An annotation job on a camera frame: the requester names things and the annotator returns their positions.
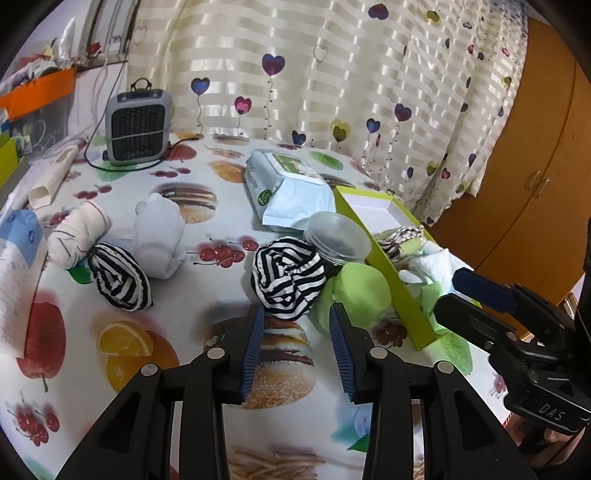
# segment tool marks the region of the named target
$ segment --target black and white striped sock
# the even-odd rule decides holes
[[[286,236],[260,247],[251,284],[266,311],[297,320],[312,307],[326,283],[324,265],[314,246]]]
[[[100,294],[111,305],[135,312],[154,304],[150,281],[127,250],[96,244],[88,253],[88,266]]]

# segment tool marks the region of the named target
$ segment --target green logo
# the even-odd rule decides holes
[[[263,190],[259,195],[259,205],[264,207],[267,203],[271,200],[271,191],[270,190]]]

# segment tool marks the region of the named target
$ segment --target cabinet handle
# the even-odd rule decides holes
[[[540,198],[540,196],[542,195],[542,192],[544,191],[544,189],[546,188],[546,185],[548,185],[549,182],[550,182],[550,179],[544,179],[540,182],[540,186],[535,191],[535,195],[534,195],[537,199]]]
[[[540,175],[540,173],[542,173],[542,171],[541,171],[541,170],[538,170],[538,171],[535,171],[535,172],[533,172],[533,173],[530,175],[530,177],[529,177],[529,179],[528,179],[528,182],[527,182],[527,184],[525,185],[525,188],[526,188],[526,189],[528,189],[528,190],[532,190],[532,189],[534,188],[535,181],[538,179],[538,176]]]

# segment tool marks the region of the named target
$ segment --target plastic container lid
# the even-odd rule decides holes
[[[371,251],[367,233],[339,213],[317,212],[312,215],[304,237],[317,248],[322,258],[336,265],[362,263]]]

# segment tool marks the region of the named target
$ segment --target cabinet door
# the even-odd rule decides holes
[[[477,198],[455,200],[429,228],[474,268],[510,230],[556,149],[569,109],[574,58],[554,30],[530,19],[527,57],[511,116],[488,162]]]
[[[591,216],[591,85],[577,66],[556,153],[533,198],[478,273],[560,302],[583,273]]]

